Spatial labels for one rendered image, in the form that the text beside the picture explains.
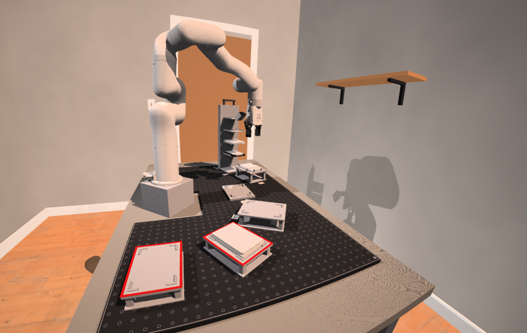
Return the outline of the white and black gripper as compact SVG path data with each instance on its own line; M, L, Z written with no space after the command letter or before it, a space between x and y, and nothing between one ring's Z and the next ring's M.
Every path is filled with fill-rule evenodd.
M244 121L246 127L246 137L251 137L251 127L255 126L255 136L260 136L262 125L262 106L261 105L247 105L246 120Z

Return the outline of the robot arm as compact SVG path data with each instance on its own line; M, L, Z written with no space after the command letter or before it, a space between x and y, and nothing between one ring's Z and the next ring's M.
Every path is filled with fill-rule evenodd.
M176 52L197 45L217 69L235 74L232 87L248 93L247 105L262 106L263 82L243 62L232 57L223 46L224 31L209 23L182 20L169 31L158 35L153 47L153 91L165 102L155 103L149 111L153 135L154 171L143 173L151 183L167 186L183 181L179 175L176 126L186 115L186 88L176 77ZM176 124L176 125L175 125Z

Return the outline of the beige rectangular nest with red border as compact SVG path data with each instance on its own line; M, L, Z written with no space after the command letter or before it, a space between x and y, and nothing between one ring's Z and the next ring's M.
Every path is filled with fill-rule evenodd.
M183 301L182 241L137 246L120 298L124 311Z

